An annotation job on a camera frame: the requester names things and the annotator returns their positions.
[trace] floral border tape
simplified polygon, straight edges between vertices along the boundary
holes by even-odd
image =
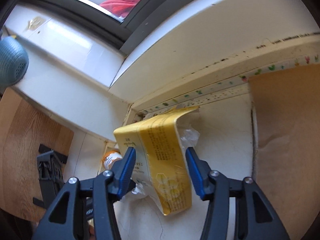
[[[197,90],[193,90],[191,92],[185,93],[183,95],[177,96],[175,98],[169,99],[167,101],[164,101],[160,104],[157,104],[153,107],[144,109],[140,111],[141,114],[146,115],[149,113],[157,112],[158,114],[160,113],[159,110],[162,110],[161,112],[165,112],[166,110],[170,109],[172,106],[181,104],[184,102],[189,102],[195,98],[202,97],[204,95],[208,95],[220,90],[225,90],[231,87],[235,87],[244,83],[248,82],[248,78],[254,75],[259,75],[263,73],[268,73],[272,71],[279,71],[283,69],[289,69],[289,68],[294,68],[297,66],[304,66],[304,65],[309,65],[309,64],[319,64],[319,53],[316,54],[311,54],[311,55],[304,55],[300,56],[298,58],[293,58],[290,60],[284,60],[280,61],[276,64],[271,64],[271,65],[265,65],[261,68],[257,68],[254,70],[251,70],[249,72],[243,73],[238,76],[233,76],[231,78],[222,80],[220,82],[213,83],[211,85],[199,88]]]

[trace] yellow and white packaging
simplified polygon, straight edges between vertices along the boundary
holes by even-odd
[[[181,212],[192,204],[185,150],[196,145],[199,133],[191,128],[185,114],[196,109],[172,109],[114,131],[122,154],[128,147],[136,149],[134,194],[149,195],[164,215]]]

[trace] silver bolt head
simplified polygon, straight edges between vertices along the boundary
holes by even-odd
[[[113,172],[111,170],[106,170],[102,174],[103,176],[110,177],[113,175]]]
[[[248,184],[252,184],[253,183],[253,179],[250,178],[250,177],[246,177],[246,178],[244,178],[244,182],[248,183]]]
[[[220,174],[219,171],[216,171],[216,170],[210,171],[210,175],[211,175],[212,177],[218,177],[219,174]]]
[[[77,180],[78,180],[77,178],[72,177],[72,178],[69,179],[68,182],[69,182],[70,184],[75,184],[75,183],[77,182]]]

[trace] cardboard sheet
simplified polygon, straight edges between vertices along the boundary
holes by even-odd
[[[320,65],[249,79],[257,114],[256,180],[291,240],[320,210]]]

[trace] teal speaker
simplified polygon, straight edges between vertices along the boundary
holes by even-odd
[[[28,65],[28,54],[17,40],[6,37],[0,41],[0,87],[8,87],[19,82]]]

